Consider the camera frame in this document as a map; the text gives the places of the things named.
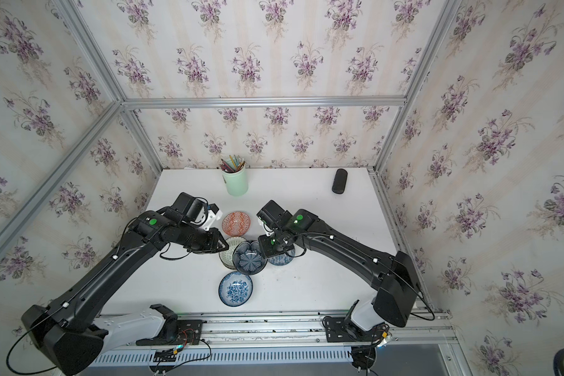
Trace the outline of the blue damask patterned bowl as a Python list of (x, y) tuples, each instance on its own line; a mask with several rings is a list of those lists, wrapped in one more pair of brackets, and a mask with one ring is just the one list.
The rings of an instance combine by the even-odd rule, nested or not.
[(276, 255), (272, 258), (268, 258), (268, 263), (274, 266), (286, 266), (293, 260), (294, 257), (295, 257), (295, 250), (292, 249), (289, 252)]

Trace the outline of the green triangle patterned bowl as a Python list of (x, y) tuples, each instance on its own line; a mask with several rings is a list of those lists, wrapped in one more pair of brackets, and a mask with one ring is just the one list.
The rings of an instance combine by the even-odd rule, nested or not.
[(226, 239), (229, 248), (223, 252), (219, 252), (219, 259), (221, 263), (227, 268), (231, 270), (235, 270), (235, 266), (233, 264), (233, 254), (236, 248), (246, 242), (246, 239), (243, 237), (231, 237)]

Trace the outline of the dark navy flower bowl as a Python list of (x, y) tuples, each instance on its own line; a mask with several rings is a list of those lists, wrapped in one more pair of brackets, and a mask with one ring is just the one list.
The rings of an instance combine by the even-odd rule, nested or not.
[(244, 241), (233, 252), (233, 265), (244, 275), (255, 275), (262, 272), (268, 263), (258, 241)]

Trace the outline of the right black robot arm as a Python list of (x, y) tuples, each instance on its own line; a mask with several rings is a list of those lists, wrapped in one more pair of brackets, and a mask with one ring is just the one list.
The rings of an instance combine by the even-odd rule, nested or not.
[(376, 291), (369, 305), (353, 308), (350, 321), (366, 331), (386, 323), (406, 327), (421, 292), (413, 259), (377, 251), (340, 233), (317, 215), (300, 209), (292, 214), (270, 201), (257, 214), (265, 235), (258, 237), (263, 255), (270, 259), (294, 246), (319, 253), (344, 266)]

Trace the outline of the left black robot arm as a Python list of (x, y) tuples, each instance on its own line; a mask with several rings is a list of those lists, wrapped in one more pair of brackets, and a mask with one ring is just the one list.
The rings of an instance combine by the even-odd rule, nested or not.
[(116, 291), (146, 261), (170, 244), (188, 253), (228, 248), (213, 223), (216, 205), (146, 211), (129, 221), (119, 242), (72, 288), (46, 306), (33, 305), (21, 320), (34, 346), (65, 375), (76, 375), (102, 353), (130, 342), (172, 344), (180, 336), (178, 316), (163, 304), (101, 323), (97, 316)]

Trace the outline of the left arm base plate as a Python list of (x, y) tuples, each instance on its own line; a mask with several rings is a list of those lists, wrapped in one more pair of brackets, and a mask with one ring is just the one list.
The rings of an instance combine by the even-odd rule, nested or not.
[(136, 346), (178, 346), (199, 344), (203, 321), (183, 320), (166, 323), (156, 337), (144, 338), (135, 342)]

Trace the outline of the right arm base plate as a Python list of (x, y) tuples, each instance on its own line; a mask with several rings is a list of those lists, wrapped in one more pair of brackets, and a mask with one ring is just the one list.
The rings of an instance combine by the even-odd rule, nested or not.
[(325, 316), (321, 321), (326, 341), (338, 342), (378, 342), (389, 335), (390, 326), (386, 323), (375, 325), (365, 331), (357, 327), (346, 317)]

